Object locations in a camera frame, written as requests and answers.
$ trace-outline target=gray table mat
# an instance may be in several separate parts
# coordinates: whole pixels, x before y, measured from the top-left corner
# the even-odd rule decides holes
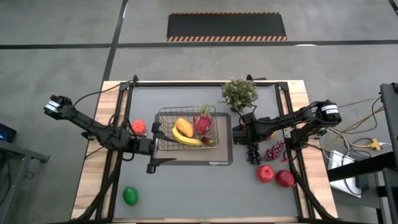
[[[275,88],[259,86],[258,118],[279,115]],[[238,125],[238,115],[220,103],[221,87],[138,87],[134,88],[130,119],[141,119],[152,125],[163,107],[214,105],[217,112],[231,115],[232,127]],[[274,139],[260,143],[262,154],[283,139],[278,131]],[[123,162],[116,197],[115,218],[228,218],[228,217],[296,217],[293,188],[285,189],[275,181],[263,184],[256,179],[256,166],[246,159],[246,146],[233,145],[233,163],[229,166],[160,166],[155,174],[146,174],[147,156],[136,155]],[[288,170],[280,159],[263,162],[275,172]],[[135,187],[139,200],[128,206],[123,190]]]

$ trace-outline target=dark grape cluster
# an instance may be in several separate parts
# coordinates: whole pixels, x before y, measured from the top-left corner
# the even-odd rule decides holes
[[[266,154],[264,156],[265,161],[273,161],[276,160],[284,150],[285,144],[282,141],[278,141],[272,148],[267,149]]]
[[[259,144],[258,143],[249,143],[248,144],[248,162],[251,164],[261,164],[262,157],[259,152]]]

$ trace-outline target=wire basket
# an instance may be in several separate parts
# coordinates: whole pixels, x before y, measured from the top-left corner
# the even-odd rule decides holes
[[[173,139],[173,127],[178,118],[183,118],[187,120],[189,123],[193,125],[193,118],[199,117],[201,106],[183,106],[183,107],[171,107],[171,108],[162,108],[159,111],[159,122],[160,130],[164,132],[164,134]],[[203,137],[208,137],[216,142],[215,146],[207,146],[202,144],[201,146],[188,146],[185,144],[181,144],[178,142],[166,141],[163,139],[159,139],[159,147],[160,151],[177,151],[177,150],[191,150],[191,149],[211,149],[215,148],[218,145],[218,130],[217,130],[217,117],[216,117],[216,108],[214,106],[209,106],[209,115],[211,118],[211,127],[210,130],[205,134],[197,134],[194,133],[194,139],[202,139]]]

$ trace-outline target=yellow banana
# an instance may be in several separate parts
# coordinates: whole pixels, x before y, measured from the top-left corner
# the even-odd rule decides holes
[[[193,138],[187,138],[185,136],[182,136],[179,131],[177,130],[177,127],[173,127],[173,137],[175,140],[177,140],[181,144],[186,144],[189,146],[201,146],[203,143],[201,140],[198,139],[193,139]]]

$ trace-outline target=small plant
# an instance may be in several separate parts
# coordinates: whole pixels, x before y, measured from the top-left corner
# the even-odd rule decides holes
[[[231,78],[223,86],[223,102],[231,105],[233,111],[240,112],[245,107],[251,108],[251,103],[259,98],[253,81],[244,78]]]

